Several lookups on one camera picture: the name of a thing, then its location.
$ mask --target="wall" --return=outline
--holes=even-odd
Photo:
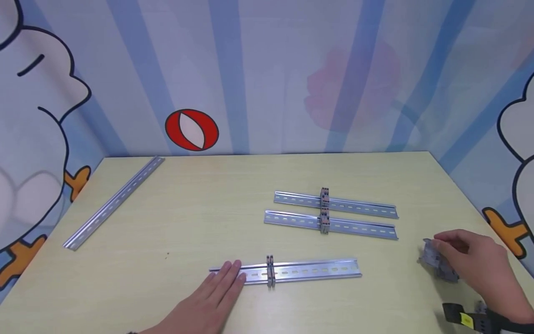
[[[533,111],[514,103],[534,73],[533,13],[528,0],[0,0],[0,300],[103,156],[429,150],[534,274]],[[39,171],[57,203],[20,191]],[[41,208],[30,222],[18,197]],[[19,244],[32,251],[14,266]]]

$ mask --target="human hand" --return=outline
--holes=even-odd
[[[534,323],[534,310],[515,278],[507,250],[466,230],[438,233],[433,246],[494,312],[516,323]]]
[[[210,273],[165,319],[139,334],[220,333],[245,284],[245,273],[237,277],[240,268],[239,260],[225,262],[217,275]]]

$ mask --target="table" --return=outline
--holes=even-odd
[[[422,239],[465,228],[497,238],[428,152],[169,157],[76,252],[62,243],[149,158],[106,158],[0,306],[4,333],[118,333],[159,322],[224,260],[357,257],[363,277],[245,286],[226,333],[471,333],[441,304],[479,297],[417,262]],[[275,190],[395,204],[398,241],[275,226]],[[510,255],[530,300],[534,281]]]

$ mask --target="wristband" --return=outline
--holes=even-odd
[[[487,309],[486,313],[466,313],[460,304],[444,303],[443,312],[448,322],[469,327],[483,334],[534,334],[533,324],[518,324]]]

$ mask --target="finger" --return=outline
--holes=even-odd
[[[208,297],[215,291],[215,288],[219,285],[219,283],[222,281],[224,276],[228,273],[228,270],[232,267],[232,263],[230,261],[226,261],[217,275],[211,279],[211,281],[206,285],[204,289],[202,289],[202,292],[199,294],[199,297],[201,299],[208,299]]]
[[[224,295],[223,300],[221,300],[221,303],[217,307],[217,311],[223,314],[225,319],[229,316],[232,307],[241,293],[241,290],[243,290],[243,285],[245,284],[246,280],[247,275],[245,273],[241,273],[241,275],[239,275],[234,281],[228,292]]]
[[[470,231],[458,229],[458,230],[445,231],[445,232],[438,233],[434,236],[434,239],[448,241],[448,242],[463,241],[467,245],[470,245],[473,241],[475,241],[479,237],[481,237],[481,235],[478,235]]]
[[[458,252],[456,248],[445,241],[433,239],[432,245],[447,259],[452,269],[458,271],[458,268],[462,267],[462,263],[467,255]]]
[[[208,301],[213,305],[219,305],[221,300],[223,299],[224,295],[228,291],[228,289],[232,286],[233,282],[235,281],[235,278],[237,277],[237,274],[239,273],[239,269],[241,268],[241,261],[236,260],[234,261],[232,268],[228,271],[226,276],[224,276],[223,280],[219,283],[215,291],[209,296]]]
[[[461,240],[452,240],[448,241],[448,243],[451,244],[451,246],[453,246],[454,248],[456,248],[458,252],[461,252],[463,254],[467,254],[467,251],[469,251],[469,246]]]
[[[204,290],[209,282],[211,282],[211,280],[215,277],[215,273],[212,271],[211,273],[209,273],[209,275],[204,279],[204,282],[202,282],[200,284],[200,286],[191,294],[191,296],[199,296],[202,292],[202,290]]]

